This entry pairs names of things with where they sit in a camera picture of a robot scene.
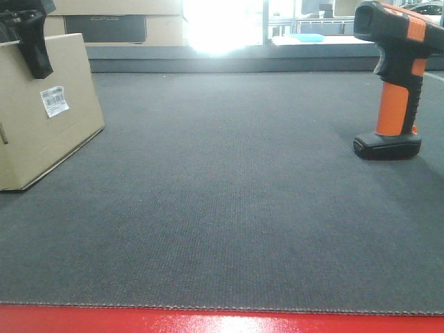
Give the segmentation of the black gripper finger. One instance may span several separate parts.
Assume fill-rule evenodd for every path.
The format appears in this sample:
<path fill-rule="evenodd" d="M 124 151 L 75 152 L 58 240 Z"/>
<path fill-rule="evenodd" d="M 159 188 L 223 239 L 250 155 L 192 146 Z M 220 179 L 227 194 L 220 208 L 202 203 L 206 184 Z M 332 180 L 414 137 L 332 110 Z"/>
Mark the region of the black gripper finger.
<path fill-rule="evenodd" d="M 53 73 L 44 39 L 44 23 L 56 10 L 52 0 L 1 2 L 1 42 L 17 42 L 22 57 L 36 79 Z"/>

